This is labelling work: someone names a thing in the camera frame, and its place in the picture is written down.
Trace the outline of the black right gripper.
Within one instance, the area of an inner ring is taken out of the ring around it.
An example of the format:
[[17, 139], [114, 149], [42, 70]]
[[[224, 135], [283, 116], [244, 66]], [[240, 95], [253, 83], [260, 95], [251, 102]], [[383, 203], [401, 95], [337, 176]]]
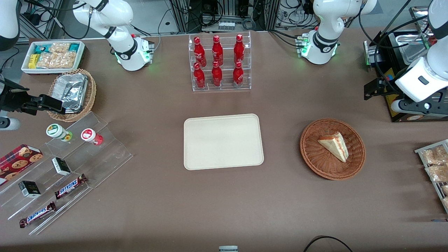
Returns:
[[40, 94], [39, 98], [30, 96], [29, 88], [23, 87], [11, 81], [1, 81], [0, 108], [6, 112], [27, 113], [36, 115], [38, 110], [50, 111], [58, 114], [66, 114], [63, 102], [51, 96]]

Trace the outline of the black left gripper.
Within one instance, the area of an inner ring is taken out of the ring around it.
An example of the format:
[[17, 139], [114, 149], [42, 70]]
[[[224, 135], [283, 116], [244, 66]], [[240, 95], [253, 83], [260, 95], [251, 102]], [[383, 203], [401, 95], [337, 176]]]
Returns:
[[376, 78], [364, 85], [364, 100], [375, 96], [399, 95], [399, 90], [394, 80], [388, 78]]

